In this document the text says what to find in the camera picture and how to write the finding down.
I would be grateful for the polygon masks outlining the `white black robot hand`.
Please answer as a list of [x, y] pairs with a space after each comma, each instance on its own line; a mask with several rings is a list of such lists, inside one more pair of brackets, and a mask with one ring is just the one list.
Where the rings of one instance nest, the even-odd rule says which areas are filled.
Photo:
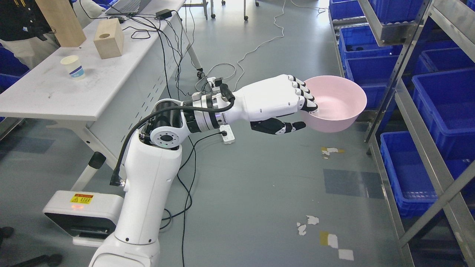
[[315, 112], [318, 105], [306, 83], [292, 75], [278, 75], [251, 83], [234, 93], [234, 107], [251, 130], [268, 135], [295, 132], [307, 125], [303, 121], [286, 123], [279, 118], [304, 111]]

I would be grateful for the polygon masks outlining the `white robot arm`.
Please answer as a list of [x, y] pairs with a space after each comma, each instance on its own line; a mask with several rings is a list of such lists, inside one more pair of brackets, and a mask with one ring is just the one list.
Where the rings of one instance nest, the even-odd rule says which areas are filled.
[[156, 267], [160, 258], [161, 220], [190, 135], [187, 117], [197, 126], [222, 119], [232, 122], [244, 113], [237, 93], [216, 93], [182, 102], [163, 99], [127, 135], [111, 183], [124, 166], [124, 203], [114, 232], [95, 252], [91, 267]]

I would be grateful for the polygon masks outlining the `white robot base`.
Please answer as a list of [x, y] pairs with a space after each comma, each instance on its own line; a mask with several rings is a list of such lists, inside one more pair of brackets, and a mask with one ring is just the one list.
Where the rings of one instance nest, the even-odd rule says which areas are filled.
[[100, 247], [115, 231], [123, 201], [115, 194], [59, 190], [43, 213], [72, 236], [75, 245]]

